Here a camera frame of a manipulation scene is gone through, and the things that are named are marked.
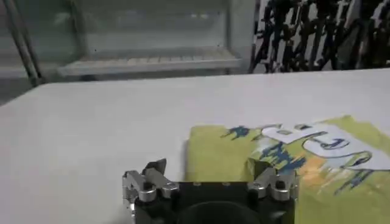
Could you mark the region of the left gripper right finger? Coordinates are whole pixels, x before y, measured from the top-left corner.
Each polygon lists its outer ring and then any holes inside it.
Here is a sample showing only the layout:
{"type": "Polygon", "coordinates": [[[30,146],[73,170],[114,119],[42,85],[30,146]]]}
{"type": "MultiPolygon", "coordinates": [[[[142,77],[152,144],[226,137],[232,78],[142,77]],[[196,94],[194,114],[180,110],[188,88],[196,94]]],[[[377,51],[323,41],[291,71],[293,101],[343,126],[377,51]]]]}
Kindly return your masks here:
{"type": "Polygon", "coordinates": [[[249,191],[257,198],[270,196],[276,201],[297,200],[299,195],[299,176],[295,170],[279,173],[276,168],[267,167],[252,182],[247,183],[249,191]]]}

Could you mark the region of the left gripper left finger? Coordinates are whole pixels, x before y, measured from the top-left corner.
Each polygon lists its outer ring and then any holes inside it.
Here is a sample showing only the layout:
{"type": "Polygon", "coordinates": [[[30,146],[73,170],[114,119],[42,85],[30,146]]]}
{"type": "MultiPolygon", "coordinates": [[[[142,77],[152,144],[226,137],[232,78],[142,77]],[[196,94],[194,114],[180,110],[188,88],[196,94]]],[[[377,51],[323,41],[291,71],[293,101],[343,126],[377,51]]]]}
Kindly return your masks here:
{"type": "Polygon", "coordinates": [[[137,201],[153,203],[159,198],[173,199],[180,192],[178,182],[165,177],[166,158],[151,161],[141,171],[128,170],[122,176],[122,201],[127,210],[134,211],[137,201]]]}

